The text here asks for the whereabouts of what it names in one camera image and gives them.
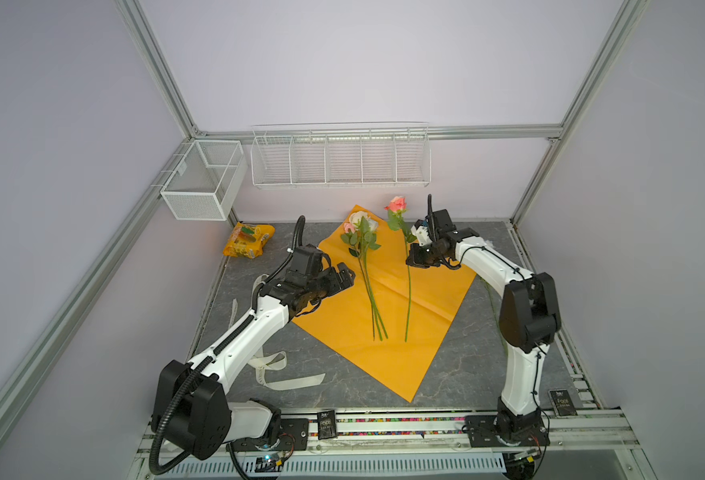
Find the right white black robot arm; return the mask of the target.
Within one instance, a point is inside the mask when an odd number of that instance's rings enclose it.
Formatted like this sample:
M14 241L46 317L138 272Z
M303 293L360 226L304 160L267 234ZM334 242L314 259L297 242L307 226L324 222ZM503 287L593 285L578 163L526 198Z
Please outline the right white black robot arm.
M414 243L406 264L419 268L467 267L501 297L498 328L506 344L506 376L490 431L516 444L543 427L539 388L549 346L561 328L554 279L507 259L484 239L466 237Z

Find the cream fake rose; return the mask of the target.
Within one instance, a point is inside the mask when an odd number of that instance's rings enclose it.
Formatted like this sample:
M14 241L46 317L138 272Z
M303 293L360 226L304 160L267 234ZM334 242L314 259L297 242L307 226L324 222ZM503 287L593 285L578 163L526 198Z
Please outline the cream fake rose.
M358 228L358 231L359 231L359 233L358 233L359 244L360 244L360 241L361 241L360 220L362 220L362 217L363 217L364 215L368 215L372 220L374 220L366 211L363 211L363 210L359 210L359 211L353 212L352 214L350 214L350 217L348 217L348 222L352 222L352 223L355 224L355 225L357 226L357 228Z

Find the cream printed ribbon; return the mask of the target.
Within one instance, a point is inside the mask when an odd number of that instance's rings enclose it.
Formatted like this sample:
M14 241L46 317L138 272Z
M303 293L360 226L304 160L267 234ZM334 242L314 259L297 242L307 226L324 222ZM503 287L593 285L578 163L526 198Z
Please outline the cream printed ribbon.
M246 390L250 389L271 392L306 390L324 384L328 376L325 371L297 374L290 370L290 367L292 358L288 350L268 350L268 345L262 345L246 361L244 368L230 385L230 391L244 396Z

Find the yellow snack bag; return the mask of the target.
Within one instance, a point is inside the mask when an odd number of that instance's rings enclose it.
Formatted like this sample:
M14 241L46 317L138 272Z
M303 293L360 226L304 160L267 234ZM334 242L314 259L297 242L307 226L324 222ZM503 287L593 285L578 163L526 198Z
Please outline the yellow snack bag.
M254 259L262 256L264 246L274 237L276 228L264 224L246 224L238 222L222 250L226 257L243 257Z

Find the white fake rose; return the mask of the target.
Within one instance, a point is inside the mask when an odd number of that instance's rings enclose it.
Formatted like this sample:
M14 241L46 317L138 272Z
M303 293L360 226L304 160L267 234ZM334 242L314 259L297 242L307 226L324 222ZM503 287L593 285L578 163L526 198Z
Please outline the white fake rose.
M507 343L506 343L506 341L505 341L505 339L503 338L503 335L502 335L502 333L501 333L501 327L500 327L500 324L499 324L499 311L498 311L498 308L497 308L496 303L495 303L496 293L495 293L495 291L491 288L490 284L489 284L486 280L482 280L482 283L483 283L484 289L485 289L485 291L486 291L486 295L487 295L488 302L489 302L489 305L490 305L490 309L491 309L491 312L492 312L492 319L493 319L493 322L494 322L494 325L495 325L495 328L496 328L497 337L498 337L498 339L499 339L499 342L500 342L501 348L502 348L502 350L503 350L503 352L504 352L504 355L507 355L507 354L508 354Z

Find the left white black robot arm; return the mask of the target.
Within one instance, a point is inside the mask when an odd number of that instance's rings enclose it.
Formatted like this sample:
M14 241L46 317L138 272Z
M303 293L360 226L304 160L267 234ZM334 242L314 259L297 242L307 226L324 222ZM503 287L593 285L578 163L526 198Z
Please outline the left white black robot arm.
M308 275L264 275L254 284L252 308L220 339L186 362L170 361L160 372L154 399L150 473L166 474L190 456L206 460L220 446L246 439L278 445L280 408L258 400L229 402L232 383L268 339L354 281L355 273L343 263Z

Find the orange wrapping paper sheet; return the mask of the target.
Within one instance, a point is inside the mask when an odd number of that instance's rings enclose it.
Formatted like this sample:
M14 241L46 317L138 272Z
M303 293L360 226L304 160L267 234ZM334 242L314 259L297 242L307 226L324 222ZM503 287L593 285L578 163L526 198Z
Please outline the orange wrapping paper sheet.
M334 264L344 263L355 275L352 288L322 302L314 313L294 320L306 333L340 354L407 402L412 402L475 273L467 268L418 269L405 265L403 236L378 223L378 250L367 254L367 272L383 320L375 327L361 280L360 261L342 241L340 226L320 241Z

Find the black labelled box right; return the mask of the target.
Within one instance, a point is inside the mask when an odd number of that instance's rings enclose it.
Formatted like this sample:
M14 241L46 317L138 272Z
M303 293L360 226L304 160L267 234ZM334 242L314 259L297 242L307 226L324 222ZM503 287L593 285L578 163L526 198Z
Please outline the black labelled box right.
M548 396L557 417L578 416L576 405L567 389L549 390Z

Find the white mesh box basket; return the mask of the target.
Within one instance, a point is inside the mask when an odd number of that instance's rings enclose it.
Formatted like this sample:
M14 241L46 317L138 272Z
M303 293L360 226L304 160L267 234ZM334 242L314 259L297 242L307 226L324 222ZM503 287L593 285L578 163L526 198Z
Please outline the white mesh box basket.
M239 141L192 140L160 194L176 220L228 221L246 171Z

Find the black box on rail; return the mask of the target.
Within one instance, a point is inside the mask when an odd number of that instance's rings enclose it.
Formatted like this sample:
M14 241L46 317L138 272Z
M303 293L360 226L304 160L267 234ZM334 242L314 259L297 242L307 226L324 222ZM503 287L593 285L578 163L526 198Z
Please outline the black box on rail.
M320 411L316 414L318 440L330 440L338 437L338 422L334 410Z

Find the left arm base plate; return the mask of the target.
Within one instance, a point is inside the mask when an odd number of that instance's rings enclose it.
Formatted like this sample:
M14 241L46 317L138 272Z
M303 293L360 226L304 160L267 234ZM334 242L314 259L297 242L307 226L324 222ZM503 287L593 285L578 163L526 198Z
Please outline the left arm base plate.
M304 451L310 440L310 420L305 417L288 417L274 421L266 433L256 438L232 441L235 452Z

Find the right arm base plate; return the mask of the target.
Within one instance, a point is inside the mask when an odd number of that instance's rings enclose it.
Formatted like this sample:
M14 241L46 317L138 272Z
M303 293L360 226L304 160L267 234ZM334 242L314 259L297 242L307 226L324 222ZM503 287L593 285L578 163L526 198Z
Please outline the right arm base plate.
M462 432L470 446L480 447L540 447L550 444L548 429L540 411L514 416L507 412L495 415L468 415Z

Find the pale blue fake rose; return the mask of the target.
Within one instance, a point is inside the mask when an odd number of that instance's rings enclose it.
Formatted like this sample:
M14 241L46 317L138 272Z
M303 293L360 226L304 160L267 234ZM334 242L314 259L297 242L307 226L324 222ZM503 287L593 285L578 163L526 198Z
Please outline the pale blue fake rose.
M383 324L382 317L381 317L380 311L379 311L377 303L376 303L373 282L370 277L370 269L368 266L368 254L370 254L371 250L376 250L379 247L379 245L376 243L376 235L375 235L376 226L377 226L377 223L374 220L372 220L368 215L364 215L362 217L362 220L360 220L360 228L361 228L360 246L361 246L361 253L362 253L362 268L365 273L365 279L367 282L367 291L368 291L368 296L369 296L369 300L370 300L370 304L371 304L371 308L372 308L373 325L374 325L374 329L376 331L378 340L383 341L388 338L388 334L386 331L386 327Z

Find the light pink fake rose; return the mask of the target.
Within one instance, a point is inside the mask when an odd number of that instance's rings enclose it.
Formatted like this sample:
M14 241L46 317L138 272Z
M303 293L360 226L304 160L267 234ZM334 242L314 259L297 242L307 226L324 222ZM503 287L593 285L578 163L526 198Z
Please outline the light pink fake rose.
M362 265L362 257L361 257L362 250L361 250L361 247L359 244L358 233L359 233L359 231L358 231L358 228L355 224L353 224L352 222L344 222L344 225L342 225L342 234L340 234L340 238L342 238L342 241L348 246L348 252L350 252L350 254L352 254L352 256L358 260L358 264L359 264L361 273L363 275L363 280L364 280L364 284L366 287L366 293L368 295L368 300L371 303L372 302L372 300L371 300L372 293L370 290L370 285L368 283L368 279L366 277L366 274L364 273L364 267ZM374 308L373 308L372 303L370 304L370 307L371 307L371 317L372 317L372 320L371 320L372 338L375 339L377 326L376 326L375 312L374 312Z

